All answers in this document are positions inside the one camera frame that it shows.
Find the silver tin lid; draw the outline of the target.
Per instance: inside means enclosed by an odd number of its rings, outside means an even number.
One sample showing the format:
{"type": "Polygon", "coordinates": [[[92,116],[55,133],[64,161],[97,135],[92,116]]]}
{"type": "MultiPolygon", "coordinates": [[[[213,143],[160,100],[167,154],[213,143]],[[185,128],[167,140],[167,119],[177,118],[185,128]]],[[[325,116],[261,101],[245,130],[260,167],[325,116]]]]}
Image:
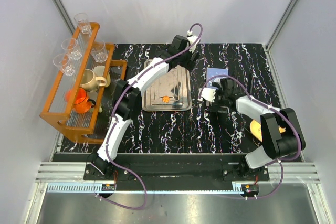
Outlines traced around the silver tin lid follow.
{"type": "Polygon", "coordinates": [[[207,83],[206,87],[211,88],[211,89],[217,89],[217,87],[212,86],[212,82],[220,83],[220,79],[223,78],[222,75],[228,75],[228,69],[208,67],[206,70],[206,81],[208,81],[214,76],[219,76],[219,77],[210,80],[207,83]]]}

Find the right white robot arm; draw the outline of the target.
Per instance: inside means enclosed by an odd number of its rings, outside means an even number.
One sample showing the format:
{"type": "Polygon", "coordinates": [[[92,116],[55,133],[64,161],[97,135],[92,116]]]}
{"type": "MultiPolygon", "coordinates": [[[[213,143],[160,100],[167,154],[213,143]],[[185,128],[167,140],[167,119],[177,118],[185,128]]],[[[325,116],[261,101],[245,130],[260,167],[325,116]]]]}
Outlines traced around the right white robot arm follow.
{"type": "Polygon", "coordinates": [[[235,78],[222,74],[209,79],[200,97],[215,113],[238,112],[261,129],[262,144],[244,155],[238,163],[239,176],[250,180],[262,167],[281,161],[296,160],[306,147],[297,115],[292,108],[275,108],[252,95],[235,78]]]}

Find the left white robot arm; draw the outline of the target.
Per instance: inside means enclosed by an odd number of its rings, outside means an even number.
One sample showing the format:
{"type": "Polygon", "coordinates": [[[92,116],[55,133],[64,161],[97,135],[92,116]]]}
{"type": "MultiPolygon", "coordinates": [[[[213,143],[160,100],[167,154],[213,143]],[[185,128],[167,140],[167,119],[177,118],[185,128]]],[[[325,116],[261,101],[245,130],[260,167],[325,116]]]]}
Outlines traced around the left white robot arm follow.
{"type": "Polygon", "coordinates": [[[95,174],[103,180],[113,175],[112,161],[115,160],[121,140],[129,125],[142,110],[142,95],[159,77],[165,75],[177,66],[191,71],[199,54],[195,52],[200,42],[200,35],[176,35],[171,44],[158,51],[151,63],[133,78],[116,83],[113,96],[113,110],[110,126],[104,141],[98,149],[91,165],[95,174]]]}

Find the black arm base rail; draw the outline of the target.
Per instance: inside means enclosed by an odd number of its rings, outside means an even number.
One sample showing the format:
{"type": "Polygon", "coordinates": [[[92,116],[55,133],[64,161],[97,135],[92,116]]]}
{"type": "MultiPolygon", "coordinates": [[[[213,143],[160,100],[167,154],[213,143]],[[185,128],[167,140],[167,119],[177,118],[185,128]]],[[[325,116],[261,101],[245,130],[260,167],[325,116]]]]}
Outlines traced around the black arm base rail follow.
{"type": "Polygon", "coordinates": [[[97,154],[87,158],[84,180],[116,180],[117,189],[142,191],[136,175],[147,191],[232,190],[233,182],[270,180],[264,167],[250,170],[243,154],[118,154],[114,164],[97,154]]]}

